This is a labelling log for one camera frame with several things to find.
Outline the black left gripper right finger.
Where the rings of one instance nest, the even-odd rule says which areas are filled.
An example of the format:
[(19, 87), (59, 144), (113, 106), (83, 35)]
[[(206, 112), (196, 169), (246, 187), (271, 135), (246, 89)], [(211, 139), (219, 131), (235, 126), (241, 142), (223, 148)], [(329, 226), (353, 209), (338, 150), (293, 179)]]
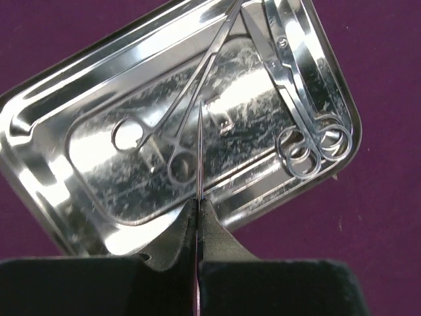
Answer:
[(258, 315), (263, 262), (221, 225), (212, 202), (200, 201), (198, 282), (201, 315)]

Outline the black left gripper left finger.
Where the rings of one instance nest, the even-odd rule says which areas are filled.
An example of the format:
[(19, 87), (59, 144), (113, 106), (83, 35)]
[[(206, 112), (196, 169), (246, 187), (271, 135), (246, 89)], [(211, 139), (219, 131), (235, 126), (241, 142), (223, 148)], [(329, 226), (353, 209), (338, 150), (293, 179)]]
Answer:
[(176, 220), (144, 250), (138, 299), (143, 315), (192, 315), (195, 299), (197, 200), (190, 199)]

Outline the thin steel forceps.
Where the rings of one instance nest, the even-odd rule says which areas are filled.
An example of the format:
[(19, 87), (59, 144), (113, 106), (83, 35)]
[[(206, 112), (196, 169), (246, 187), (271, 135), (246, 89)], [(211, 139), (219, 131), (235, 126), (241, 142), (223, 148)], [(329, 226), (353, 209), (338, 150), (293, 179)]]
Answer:
[(199, 219), (201, 210), (201, 200), (203, 199), (203, 103), (199, 104), (199, 114), (197, 120), (197, 179), (196, 179), (196, 198), (197, 198), (197, 219)]

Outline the steel hemostat clamp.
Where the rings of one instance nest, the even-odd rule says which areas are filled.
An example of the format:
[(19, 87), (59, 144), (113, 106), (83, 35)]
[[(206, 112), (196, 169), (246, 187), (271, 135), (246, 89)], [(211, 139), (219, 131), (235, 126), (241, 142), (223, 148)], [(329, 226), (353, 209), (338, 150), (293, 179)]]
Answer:
[[(233, 1), (232, 4), (230, 4), (230, 6), (228, 7), (226, 11), (226, 18), (224, 19), (221, 27), (218, 29), (215, 37), (211, 41), (209, 48), (206, 50), (205, 54), (201, 58), (196, 69), (193, 71), (193, 74), (189, 77), (188, 81), (186, 82), (182, 90), (176, 96), (175, 100), (171, 103), (169, 108), (163, 114), (162, 118), (158, 121), (158, 123), (156, 123), (156, 125), (149, 126), (142, 119), (138, 117), (127, 116), (119, 120), (112, 129), (111, 144), (113, 145), (115, 150), (119, 153), (130, 154), (135, 151), (139, 151), (149, 141), (149, 139), (152, 136), (158, 136), (162, 138), (167, 144), (169, 144), (172, 147), (172, 153), (170, 155), (170, 158), (168, 159), (166, 168), (167, 168), (168, 179), (175, 186), (187, 186), (188, 184), (193, 182), (193, 179), (195, 177), (197, 177), (197, 167), (196, 167), (195, 174), (193, 176), (189, 176), (184, 181), (177, 179), (177, 176), (172, 171), (173, 162), (176, 160), (177, 157), (181, 155), (186, 155), (191, 158), (194, 158), (195, 162), (197, 163), (197, 152), (195, 153), (193, 152), (192, 149), (184, 147), (181, 144), (182, 136), (183, 136), (186, 124), (188, 122), (188, 119), (190, 117), (190, 114), (197, 102), (199, 94), (201, 93), (201, 90), (205, 84), (205, 81), (208, 78), (216, 62), (216, 58), (222, 46), (224, 45), (226, 38), (228, 37), (231, 29), (234, 26), (235, 20), (241, 10), (242, 5), (243, 5), (243, 1)], [(189, 100), (188, 106), (184, 111), (184, 114), (182, 116), (180, 124), (178, 125), (175, 135), (171, 137), (164, 136), (162, 134), (164, 125), (166, 124), (168, 119), (172, 116), (172, 113), (177, 109), (182, 99), (184, 98), (184, 96), (186, 95), (186, 93), (188, 92), (188, 90), (190, 89), (190, 87), (192, 86), (194, 82), (197, 82), (197, 85)], [(132, 121), (136, 123), (137, 125), (139, 125), (142, 129), (142, 135), (141, 135), (141, 138), (138, 138), (136, 140), (136, 145), (134, 147), (124, 149), (124, 148), (118, 147), (116, 143), (116, 137), (120, 128), (128, 121)]]

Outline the purple surgical cloth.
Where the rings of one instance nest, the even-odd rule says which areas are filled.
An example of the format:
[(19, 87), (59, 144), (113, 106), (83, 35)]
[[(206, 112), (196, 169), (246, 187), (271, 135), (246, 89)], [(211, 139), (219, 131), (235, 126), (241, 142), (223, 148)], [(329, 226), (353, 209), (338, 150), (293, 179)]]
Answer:
[[(2, 1), (1, 91), (160, 1)], [(372, 315), (420, 314), (420, 2), (314, 6), (362, 121), (335, 177), (235, 231), (263, 258), (346, 262)]]

